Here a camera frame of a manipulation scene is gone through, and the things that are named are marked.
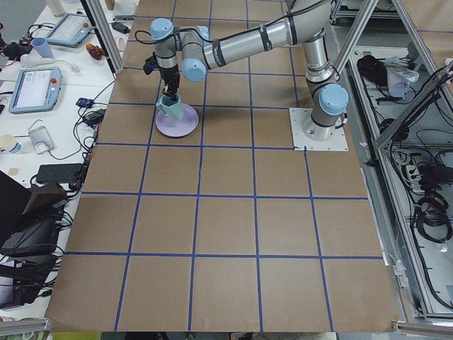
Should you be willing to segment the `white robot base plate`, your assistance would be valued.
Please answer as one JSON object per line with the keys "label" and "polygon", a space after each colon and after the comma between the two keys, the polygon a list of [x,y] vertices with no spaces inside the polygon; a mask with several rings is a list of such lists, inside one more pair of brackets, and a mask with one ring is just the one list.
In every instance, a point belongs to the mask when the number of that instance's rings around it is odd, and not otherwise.
{"label": "white robot base plate", "polygon": [[348,152],[348,143],[343,127],[320,127],[311,120],[312,108],[290,108],[289,119],[292,129],[293,147],[298,151]]}

